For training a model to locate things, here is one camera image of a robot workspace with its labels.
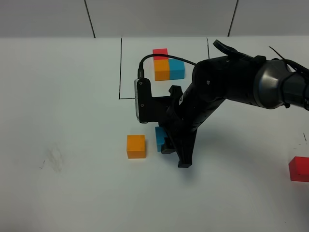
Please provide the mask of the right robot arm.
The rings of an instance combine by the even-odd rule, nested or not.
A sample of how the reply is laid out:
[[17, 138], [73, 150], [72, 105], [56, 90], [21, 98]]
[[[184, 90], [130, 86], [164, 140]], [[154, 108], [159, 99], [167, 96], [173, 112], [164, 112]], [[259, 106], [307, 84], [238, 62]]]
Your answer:
[[166, 133], [160, 152], [176, 152], [180, 168], [192, 165], [198, 127], [225, 100], [265, 109], [309, 107], [307, 68], [280, 56], [251, 57], [219, 40], [213, 44], [223, 56], [198, 62], [187, 90], [169, 89], [173, 100], [167, 109], [168, 121], [160, 124]]

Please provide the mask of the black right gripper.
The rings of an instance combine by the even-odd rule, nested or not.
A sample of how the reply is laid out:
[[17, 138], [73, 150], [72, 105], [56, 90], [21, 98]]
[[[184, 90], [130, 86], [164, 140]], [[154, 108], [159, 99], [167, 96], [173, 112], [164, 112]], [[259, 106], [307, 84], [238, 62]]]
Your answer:
[[159, 126], [167, 133], [161, 142], [161, 153], [176, 152], [179, 168], [192, 165], [198, 127], [224, 101], [224, 88], [214, 85], [190, 85], [185, 92], [172, 85], [170, 95], [157, 97], [164, 105]]

